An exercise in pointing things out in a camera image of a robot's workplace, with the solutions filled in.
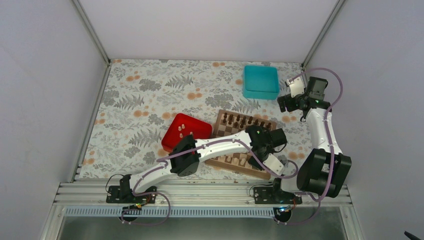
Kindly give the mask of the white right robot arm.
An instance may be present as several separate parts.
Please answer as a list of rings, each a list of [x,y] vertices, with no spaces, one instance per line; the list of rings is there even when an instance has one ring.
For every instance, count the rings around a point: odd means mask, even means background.
[[[312,150],[301,167],[296,166],[291,175],[283,175],[280,162],[274,157],[271,148],[255,148],[248,163],[265,170],[275,177],[271,198],[278,204],[284,203],[290,195],[306,194],[313,201],[320,202],[325,197],[338,196],[351,168],[349,156],[343,155],[332,127],[333,104],[324,100],[328,81],[310,77],[308,84],[294,77],[287,80],[290,93],[278,97],[281,112],[302,110],[308,124]]]

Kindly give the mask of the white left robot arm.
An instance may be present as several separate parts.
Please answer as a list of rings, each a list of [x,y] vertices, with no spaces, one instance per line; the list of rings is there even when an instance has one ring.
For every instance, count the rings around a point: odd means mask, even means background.
[[[201,163],[231,154],[250,154],[247,162],[273,176],[283,174],[283,164],[274,155],[276,147],[285,147],[287,138],[281,128],[269,130],[263,126],[250,125],[232,135],[211,139],[195,139],[185,136],[166,157],[157,164],[137,174],[122,175],[118,185],[107,189],[109,204],[154,203],[158,192],[156,184],[172,177],[187,177],[197,172]]]

